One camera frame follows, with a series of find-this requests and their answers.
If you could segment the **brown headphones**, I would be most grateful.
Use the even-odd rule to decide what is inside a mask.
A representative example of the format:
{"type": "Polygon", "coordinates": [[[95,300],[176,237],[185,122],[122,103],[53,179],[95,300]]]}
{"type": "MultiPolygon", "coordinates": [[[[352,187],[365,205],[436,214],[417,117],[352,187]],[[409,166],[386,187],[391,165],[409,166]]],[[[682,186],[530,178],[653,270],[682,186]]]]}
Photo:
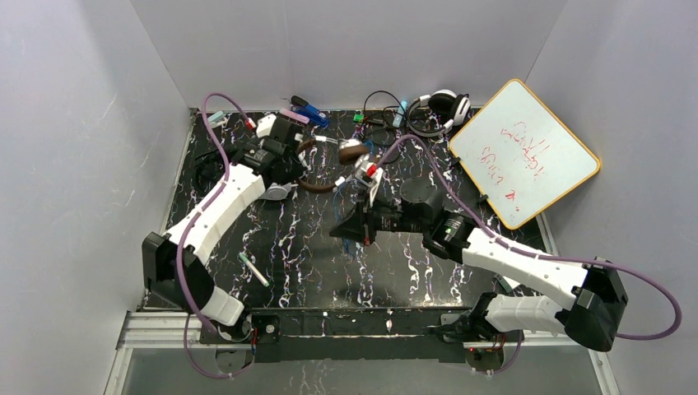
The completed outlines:
{"type": "MultiPolygon", "coordinates": [[[[298,157],[305,160],[305,152],[317,146],[319,143],[330,143],[337,146],[338,162],[340,165],[354,165],[362,156],[368,155],[370,149],[361,141],[350,139],[336,139],[326,136],[315,136],[303,141],[297,149],[298,157]]],[[[309,193],[324,194],[335,192],[336,189],[347,181],[345,177],[340,177],[331,184],[311,184],[305,176],[299,178],[297,185],[309,193]]]]}

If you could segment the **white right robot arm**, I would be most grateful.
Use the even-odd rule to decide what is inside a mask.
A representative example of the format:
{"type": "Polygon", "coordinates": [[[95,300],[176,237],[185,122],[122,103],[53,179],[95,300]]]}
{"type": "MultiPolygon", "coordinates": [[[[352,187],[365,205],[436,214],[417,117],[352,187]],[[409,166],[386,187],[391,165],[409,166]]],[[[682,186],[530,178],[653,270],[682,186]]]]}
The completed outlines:
{"type": "Polygon", "coordinates": [[[329,232],[332,237],[373,244],[380,231],[415,233],[435,256],[502,275],[536,296],[484,293],[464,330],[481,336],[517,330],[563,333],[579,345],[612,349],[628,298],[616,269],[601,262],[575,265],[512,241],[489,236],[470,217],[444,206],[444,191],[419,179],[400,188],[390,204],[368,188],[329,232]]]}

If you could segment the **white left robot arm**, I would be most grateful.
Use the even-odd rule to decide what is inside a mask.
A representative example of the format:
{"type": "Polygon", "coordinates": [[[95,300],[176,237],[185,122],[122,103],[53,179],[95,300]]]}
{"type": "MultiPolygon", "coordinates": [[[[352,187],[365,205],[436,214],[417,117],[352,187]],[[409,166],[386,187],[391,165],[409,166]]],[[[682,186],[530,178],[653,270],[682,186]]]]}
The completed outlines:
{"type": "Polygon", "coordinates": [[[164,234],[142,242],[147,290],[195,314],[205,324],[232,328],[244,303],[216,286],[207,262],[222,236],[272,184],[290,184],[305,171],[298,155],[304,129],[284,118],[263,118],[258,135],[223,151],[223,175],[212,190],[164,234]]]}

